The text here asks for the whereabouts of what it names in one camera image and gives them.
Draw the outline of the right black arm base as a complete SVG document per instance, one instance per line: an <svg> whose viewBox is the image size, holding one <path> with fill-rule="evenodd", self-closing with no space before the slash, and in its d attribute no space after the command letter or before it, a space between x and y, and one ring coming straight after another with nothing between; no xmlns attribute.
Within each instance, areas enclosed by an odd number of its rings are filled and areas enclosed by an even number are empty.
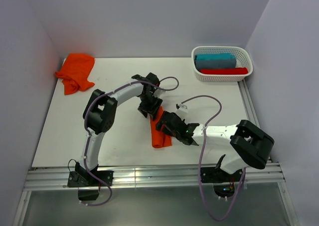
<svg viewBox="0 0 319 226"><path fill-rule="evenodd" d="M238 183L243 174L243 170L237 170L233 174L228 174L216 167L201 167L200 178L204 184L214 184L213 189L219 197L232 197L235 194L235 183Z"/></svg>

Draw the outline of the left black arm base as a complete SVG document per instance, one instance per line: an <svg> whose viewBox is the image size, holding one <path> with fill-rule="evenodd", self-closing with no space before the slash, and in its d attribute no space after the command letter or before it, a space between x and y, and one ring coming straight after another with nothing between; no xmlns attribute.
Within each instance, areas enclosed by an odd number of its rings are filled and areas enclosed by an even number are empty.
<svg viewBox="0 0 319 226"><path fill-rule="evenodd" d="M98 170L96 166L91 170L89 174L85 168L80 166L80 163L71 159L69 162L74 161L75 167L74 170L70 170L70 167L67 166L69 170L68 188L77 188L78 189L78 199L83 202L92 202L95 201L99 194L101 187L110 187L113 182L112 170Z"/></svg>

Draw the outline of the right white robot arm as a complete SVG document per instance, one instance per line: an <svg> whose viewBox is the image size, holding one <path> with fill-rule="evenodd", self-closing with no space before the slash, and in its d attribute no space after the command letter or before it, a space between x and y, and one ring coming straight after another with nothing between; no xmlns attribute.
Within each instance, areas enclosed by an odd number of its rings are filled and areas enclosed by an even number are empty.
<svg viewBox="0 0 319 226"><path fill-rule="evenodd" d="M156 123L156 130L188 146L217 150L215 171L221 181L245 167L264 169L274 145L271 136L248 120L229 126L186 124L177 114L165 111Z"/></svg>

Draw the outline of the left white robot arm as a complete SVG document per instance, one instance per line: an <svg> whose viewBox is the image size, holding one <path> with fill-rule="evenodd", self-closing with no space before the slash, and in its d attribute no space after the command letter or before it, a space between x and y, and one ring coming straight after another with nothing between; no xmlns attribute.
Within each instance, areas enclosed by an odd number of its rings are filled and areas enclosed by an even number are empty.
<svg viewBox="0 0 319 226"><path fill-rule="evenodd" d="M154 96L159 87L160 80L155 74L149 73L146 77L137 74L129 82L109 93L101 90L92 93L83 113L88 139L80 161L80 166L84 169L79 180L84 185L91 186L97 180L94 169L98 166L104 135L114 124L117 107L133 97L138 97L141 100L138 111L153 120L162 103L162 99Z"/></svg>

